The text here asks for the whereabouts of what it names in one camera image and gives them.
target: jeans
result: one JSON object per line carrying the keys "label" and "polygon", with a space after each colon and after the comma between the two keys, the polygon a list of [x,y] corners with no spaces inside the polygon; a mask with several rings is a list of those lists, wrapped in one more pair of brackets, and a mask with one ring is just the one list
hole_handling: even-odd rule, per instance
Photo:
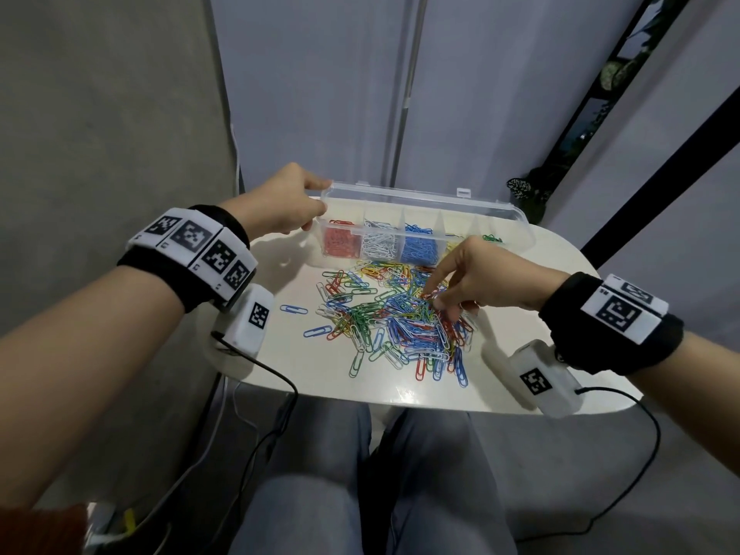
{"label": "jeans", "polygon": [[[370,432],[367,405],[301,397],[229,555],[361,555],[368,530],[358,489],[388,489],[361,486],[361,468],[372,461]],[[405,410],[378,452],[390,472],[381,479],[394,496],[382,528],[386,553],[516,553],[467,413]]]}

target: left hand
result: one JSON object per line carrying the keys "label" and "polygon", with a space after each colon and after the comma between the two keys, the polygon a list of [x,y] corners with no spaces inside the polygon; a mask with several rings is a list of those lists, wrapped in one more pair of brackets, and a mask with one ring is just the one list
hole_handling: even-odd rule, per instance
{"label": "left hand", "polygon": [[297,163],[289,163],[254,190],[227,200],[219,206],[244,226],[249,239],[294,229],[311,229],[313,219],[326,212],[326,204],[306,194],[331,185]]}

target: clear plastic box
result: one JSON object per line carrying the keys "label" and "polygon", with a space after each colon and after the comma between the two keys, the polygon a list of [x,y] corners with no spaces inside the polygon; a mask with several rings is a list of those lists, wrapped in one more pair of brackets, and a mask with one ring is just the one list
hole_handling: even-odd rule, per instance
{"label": "clear plastic box", "polygon": [[522,253],[534,245],[527,217],[509,203],[367,185],[334,183],[321,193],[316,233],[322,266],[359,259],[434,266],[471,235],[493,236]]}

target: gray wall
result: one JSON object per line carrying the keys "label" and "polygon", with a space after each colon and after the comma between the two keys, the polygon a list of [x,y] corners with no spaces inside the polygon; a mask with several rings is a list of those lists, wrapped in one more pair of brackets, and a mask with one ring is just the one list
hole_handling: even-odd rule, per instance
{"label": "gray wall", "polygon": [[[544,227],[583,246],[740,86],[739,15],[740,0],[689,2],[555,191]],[[736,148],[599,270],[665,298],[690,329],[735,349],[738,177]]]}
{"label": "gray wall", "polygon": [[[642,0],[429,0],[397,186],[508,197]],[[247,185],[387,183],[417,0],[212,0]]]}
{"label": "gray wall", "polygon": [[[4,0],[3,332],[111,269],[163,209],[230,195],[203,10],[201,0]],[[213,378],[193,322],[98,421],[44,504],[142,508],[171,483]]]}

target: hand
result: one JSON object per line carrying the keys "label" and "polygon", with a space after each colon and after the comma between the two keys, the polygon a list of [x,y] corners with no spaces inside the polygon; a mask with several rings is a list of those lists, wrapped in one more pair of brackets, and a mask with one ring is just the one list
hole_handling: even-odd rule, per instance
{"label": "hand", "polygon": [[434,307],[446,310],[453,321],[459,318],[461,308],[477,311],[478,306],[517,306],[540,310],[569,276],[527,261],[481,237],[469,237],[442,259],[424,292],[434,291],[451,272],[449,288],[434,298]]}
{"label": "hand", "polygon": [[330,180],[289,163],[254,190],[219,206],[239,220],[250,240],[298,228],[308,231],[313,219],[326,212],[326,204],[310,198],[305,189],[322,191],[330,185]]}

